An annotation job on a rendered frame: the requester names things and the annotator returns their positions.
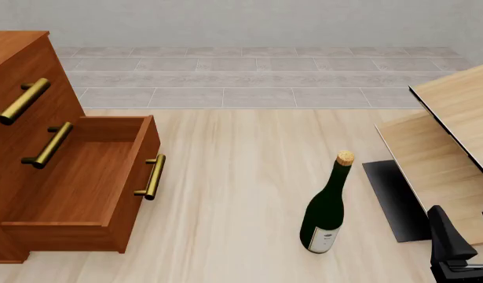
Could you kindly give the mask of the open wooden drawer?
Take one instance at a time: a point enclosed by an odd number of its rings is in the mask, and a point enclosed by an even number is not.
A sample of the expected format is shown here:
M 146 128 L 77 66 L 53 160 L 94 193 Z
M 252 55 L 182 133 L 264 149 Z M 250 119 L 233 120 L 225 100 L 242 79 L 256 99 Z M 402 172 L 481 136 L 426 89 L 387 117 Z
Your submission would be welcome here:
M 0 227 L 31 252 L 125 252 L 159 146 L 152 116 L 79 117 Z

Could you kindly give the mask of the pale wooden rack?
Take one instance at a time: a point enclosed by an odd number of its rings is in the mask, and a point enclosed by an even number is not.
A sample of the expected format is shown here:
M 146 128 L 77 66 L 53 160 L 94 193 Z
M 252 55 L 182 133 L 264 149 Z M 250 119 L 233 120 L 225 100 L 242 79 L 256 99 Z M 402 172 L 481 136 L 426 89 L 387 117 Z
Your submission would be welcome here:
M 421 207 L 483 244 L 483 65 L 409 90 L 424 112 L 376 129 Z

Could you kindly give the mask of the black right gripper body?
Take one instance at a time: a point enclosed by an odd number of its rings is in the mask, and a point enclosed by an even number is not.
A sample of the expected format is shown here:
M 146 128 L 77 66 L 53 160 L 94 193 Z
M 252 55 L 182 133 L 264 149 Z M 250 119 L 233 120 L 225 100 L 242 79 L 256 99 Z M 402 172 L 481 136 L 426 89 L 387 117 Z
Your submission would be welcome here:
M 483 283 L 483 263 L 434 262 L 430 269 L 437 283 Z

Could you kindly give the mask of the dark green wine bottle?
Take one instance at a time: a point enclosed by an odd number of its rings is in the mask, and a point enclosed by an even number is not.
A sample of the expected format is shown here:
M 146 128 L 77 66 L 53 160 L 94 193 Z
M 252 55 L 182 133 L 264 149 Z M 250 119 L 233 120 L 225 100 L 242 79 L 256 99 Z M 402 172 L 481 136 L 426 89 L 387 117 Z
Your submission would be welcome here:
M 342 191 L 353 162 L 352 152 L 340 151 L 326 186 L 307 205 L 299 238 L 309 252 L 324 254 L 335 242 L 344 220 Z

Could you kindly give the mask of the wooden drawer closed front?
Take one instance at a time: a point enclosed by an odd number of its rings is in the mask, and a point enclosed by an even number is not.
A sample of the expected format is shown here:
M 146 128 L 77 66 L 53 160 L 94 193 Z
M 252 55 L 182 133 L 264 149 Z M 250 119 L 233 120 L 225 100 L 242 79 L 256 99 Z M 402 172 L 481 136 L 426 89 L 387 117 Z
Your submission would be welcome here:
M 12 125 L 0 123 L 0 213 L 37 170 L 22 164 L 36 157 L 54 136 L 50 127 L 61 127 L 84 115 L 75 94 L 39 98 Z

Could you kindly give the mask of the wooden drawer with scuffed front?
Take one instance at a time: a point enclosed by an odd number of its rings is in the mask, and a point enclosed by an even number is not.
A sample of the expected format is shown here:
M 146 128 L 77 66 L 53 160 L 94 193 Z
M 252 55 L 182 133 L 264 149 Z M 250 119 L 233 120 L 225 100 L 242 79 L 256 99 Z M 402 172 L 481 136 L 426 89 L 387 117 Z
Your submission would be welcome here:
M 0 31 L 0 112 L 24 93 L 21 84 L 41 78 L 51 86 L 40 98 L 75 93 L 47 32 Z

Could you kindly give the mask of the wooden cabinet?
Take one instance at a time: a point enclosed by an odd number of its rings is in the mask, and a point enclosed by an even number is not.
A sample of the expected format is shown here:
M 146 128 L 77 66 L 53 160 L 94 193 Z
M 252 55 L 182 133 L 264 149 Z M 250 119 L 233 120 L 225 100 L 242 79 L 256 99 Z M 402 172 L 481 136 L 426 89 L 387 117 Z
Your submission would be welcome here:
M 58 129 L 84 111 L 46 31 L 0 31 L 0 223 L 39 170 Z M 22 263 L 29 249 L 0 227 L 0 263 Z

